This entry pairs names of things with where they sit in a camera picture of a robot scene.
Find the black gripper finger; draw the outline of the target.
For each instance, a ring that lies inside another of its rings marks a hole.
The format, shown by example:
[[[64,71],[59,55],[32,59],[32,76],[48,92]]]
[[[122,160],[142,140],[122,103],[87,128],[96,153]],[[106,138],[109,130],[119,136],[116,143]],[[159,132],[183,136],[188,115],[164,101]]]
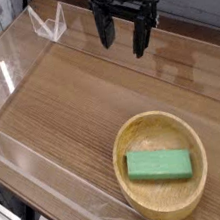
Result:
[[[108,49],[113,44],[115,38],[114,22],[109,11],[96,3],[92,5],[92,12],[95,17],[96,28],[103,46]]]
[[[148,17],[138,15],[135,19],[134,26],[133,51],[139,59],[144,54],[145,49],[149,46],[150,29],[152,25]]]

